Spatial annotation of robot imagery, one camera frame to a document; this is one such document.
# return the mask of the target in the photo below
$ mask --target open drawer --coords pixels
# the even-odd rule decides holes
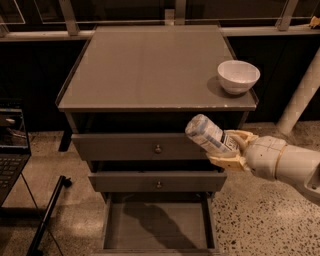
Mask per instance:
[[[102,248],[93,255],[221,255],[207,193],[106,194]]]

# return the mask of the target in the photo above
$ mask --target laptop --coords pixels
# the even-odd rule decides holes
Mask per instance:
[[[30,156],[22,101],[0,98],[0,207]]]

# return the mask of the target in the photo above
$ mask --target drawer knob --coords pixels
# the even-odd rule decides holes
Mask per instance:
[[[162,188],[162,183],[161,183],[161,181],[158,181],[158,182],[157,182],[157,185],[156,185],[156,187],[157,187],[157,189],[160,189],[160,188]]]
[[[162,148],[161,148],[161,146],[158,144],[158,145],[156,145],[156,147],[155,147],[155,149],[154,149],[154,152],[156,153],[156,154],[160,154],[161,152],[162,152]]]

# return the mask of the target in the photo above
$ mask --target white pole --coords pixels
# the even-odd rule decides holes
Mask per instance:
[[[281,118],[276,125],[280,132],[288,135],[292,131],[301,114],[317,92],[319,86],[320,48],[315,54],[297,90],[293,94],[289,104],[285,108]]]

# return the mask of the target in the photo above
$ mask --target black wall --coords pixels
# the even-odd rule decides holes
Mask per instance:
[[[0,97],[23,99],[29,131],[65,129],[55,100],[84,44],[0,42]]]
[[[248,122],[276,122],[290,101],[320,46],[320,35],[230,37],[239,60],[257,66],[261,78],[253,87],[260,102]],[[320,91],[301,120],[320,120]]]

